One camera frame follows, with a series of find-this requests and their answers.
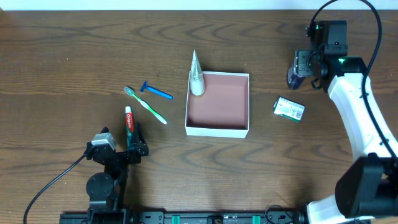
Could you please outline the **clear pump bottle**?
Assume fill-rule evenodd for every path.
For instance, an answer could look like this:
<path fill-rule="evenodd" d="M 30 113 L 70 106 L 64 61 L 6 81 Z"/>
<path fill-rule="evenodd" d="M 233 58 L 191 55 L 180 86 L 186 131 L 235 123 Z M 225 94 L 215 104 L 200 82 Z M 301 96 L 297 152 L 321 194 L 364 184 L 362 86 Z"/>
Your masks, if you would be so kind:
<path fill-rule="evenodd" d="M 287 72 L 287 85 L 291 90 L 297 90 L 306 77 L 301 77 L 295 72 L 296 66 L 292 64 Z"/>

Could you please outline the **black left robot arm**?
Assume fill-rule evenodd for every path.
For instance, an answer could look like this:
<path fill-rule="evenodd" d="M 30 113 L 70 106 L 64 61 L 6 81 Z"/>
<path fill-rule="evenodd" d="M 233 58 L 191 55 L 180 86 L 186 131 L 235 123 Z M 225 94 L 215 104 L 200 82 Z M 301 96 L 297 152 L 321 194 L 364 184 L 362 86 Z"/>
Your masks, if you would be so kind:
<path fill-rule="evenodd" d="M 130 223 L 134 216 L 124 206 L 129 165 L 141 162 L 149 154 L 141 125 L 135 123 L 127 133 L 127 149 L 116 151 L 116 140 L 107 127 L 87 143 L 85 157 L 104 166 L 104 171 L 92 175 L 86 184 L 90 198 L 85 223 Z"/>

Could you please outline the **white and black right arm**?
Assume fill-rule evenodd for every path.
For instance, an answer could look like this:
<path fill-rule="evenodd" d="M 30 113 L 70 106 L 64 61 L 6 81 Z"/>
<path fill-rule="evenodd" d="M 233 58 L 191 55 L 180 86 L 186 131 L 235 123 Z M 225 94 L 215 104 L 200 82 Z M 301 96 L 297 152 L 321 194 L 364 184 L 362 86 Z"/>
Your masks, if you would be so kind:
<path fill-rule="evenodd" d="M 335 193 L 310 202 L 296 223 L 353 223 L 397 215 L 397 140 L 374 99 L 369 67 L 349 57 L 346 21 L 313 21 L 310 47 L 296 50 L 287 75 L 296 90 L 310 76 L 334 102 L 351 144 L 353 165 Z"/>

